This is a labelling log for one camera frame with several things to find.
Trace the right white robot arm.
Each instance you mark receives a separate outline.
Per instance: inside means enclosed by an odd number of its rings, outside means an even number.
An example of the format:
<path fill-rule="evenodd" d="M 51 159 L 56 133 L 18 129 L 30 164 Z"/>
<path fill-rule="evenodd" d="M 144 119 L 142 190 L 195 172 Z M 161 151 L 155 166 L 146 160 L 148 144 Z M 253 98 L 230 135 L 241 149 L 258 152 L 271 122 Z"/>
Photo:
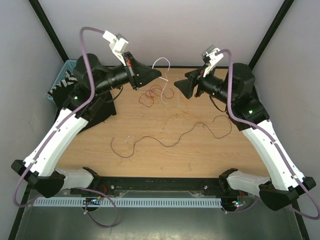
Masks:
<path fill-rule="evenodd" d="M 278 211 L 292 204 L 316 186 L 312 177 L 304 174 L 293 164 L 273 129 L 269 114 L 253 94 L 255 76 L 248 65 L 234 63 L 232 66 L 232 113 L 242 122 L 233 120 L 256 149 L 269 176 L 262 177 L 230 168 L 219 176 L 218 188 L 229 195 L 240 190 L 259 197 L 271 210 Z"/>

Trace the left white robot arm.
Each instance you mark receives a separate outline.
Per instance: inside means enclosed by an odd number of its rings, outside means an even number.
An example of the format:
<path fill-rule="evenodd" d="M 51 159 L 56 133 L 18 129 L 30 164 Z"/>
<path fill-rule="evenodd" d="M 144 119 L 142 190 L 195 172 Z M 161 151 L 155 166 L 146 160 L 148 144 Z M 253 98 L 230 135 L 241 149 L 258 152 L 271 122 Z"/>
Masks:
<path fill-rule="evenodd" d="M 107 93 L 125 84 L 137 90 L 162 75 L 159 70 L 138 62 L 130 52 L 122 54 L 122 58 L 123 63 L 109 68 L 95 54 L 82 55 L 72 71 L 76 85 L 53 126 L 28 157 L 12 163 L 11 168 L 43 197 L 51 198 L 64 189 L 83 188 L 89 194 L 99 190 L 99 176 L 92 169 L 63 170 L 56 165 L 75 136 L 110 101 Z"/>

